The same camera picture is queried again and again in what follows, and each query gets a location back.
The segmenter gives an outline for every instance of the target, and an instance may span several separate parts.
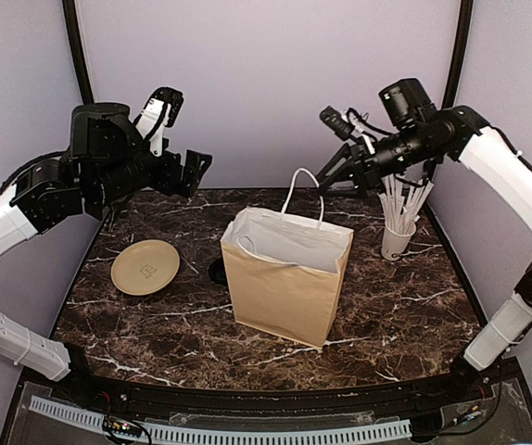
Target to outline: marble table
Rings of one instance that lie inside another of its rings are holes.
[[[478,321],[430,222],[423,216],[400,261],[381,258],[376,197],[329,198],[325,220],[355,230],[338,312],[323,350],[236,324],[225,286],[212,283],[227,224],[246,206],[278,210],[285,190],[204,190],[191,199],[140,192],[99,233],[60,314],[55,339],[83,346],[96,375],[182,388],[350,388],[447,373]],[[290,212],[317,217],[298,190]],[[147,297],[112,285],[116,256],[162,239],[181,256],[163,290]]]

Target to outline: white cup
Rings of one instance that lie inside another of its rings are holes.
[[[416,232],[416,224],[412,224],[412,229],[407,234],[397,234],[389,227],[384,230],[384,239],[381,242],[381,255],[388,261],[397,261],[401,253],[406,250],[408,243]]]

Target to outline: plate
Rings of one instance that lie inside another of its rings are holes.
[[[180,268],[174,246],[158,239],[132,244],[111,266],[111,281],[128,295],[148,295],[168,285]]]

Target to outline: black frame pole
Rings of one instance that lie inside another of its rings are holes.
[[[81,91],[81,99],[84,105],[90,105],[95,102],[93,99],[93,89],[91,80],[85,62],[84,51],[82,49],[81,31],[79,30],[79,18],[75,0],[62,0],[62,9],[64,10],[64,23],[66,32],[69,37],[70,53],[72,54],[72,64],[77,76],[77,83]]]
[[[448,81],[445,85],[441,108],[451,108],[455,105],[455,96],[458,93],[458,86],[462,77],[463,60],[466,54],[466,46],[468,45],[473,6],[474,0],[462,0],[460,2],[460,15],[458,17],[458,27],[455,32],[453,53],[451,54],[450,73],[448,74]],[[428,168],[430,179],[433,179],[433,176],[435,176],[436,169],[437,163],[433,161]]]

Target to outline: white wall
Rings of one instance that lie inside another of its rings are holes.
[[[33,157],[68,146],[79,104],[61,3],[0,2],[0,184]],[[82,216],[0,260],[0,310],[48,335],[97,224]],[[20,369],[0,358],[0,432]]]
[[[457,103],[500,127],[532,163],[532,1],[475,2]],[[449,161],[431,202],[491,315],[532,259],[532,235],[492,190]],[[532,391],[532,332],[514,352]]]
[[[282,186],[340,147],[327,105],[370,111],[418,77],[441,102],[459,1],[80,2],[95,95],[138,113],[160,85],[184,92],[171,149],[214,155],[203,187]]]

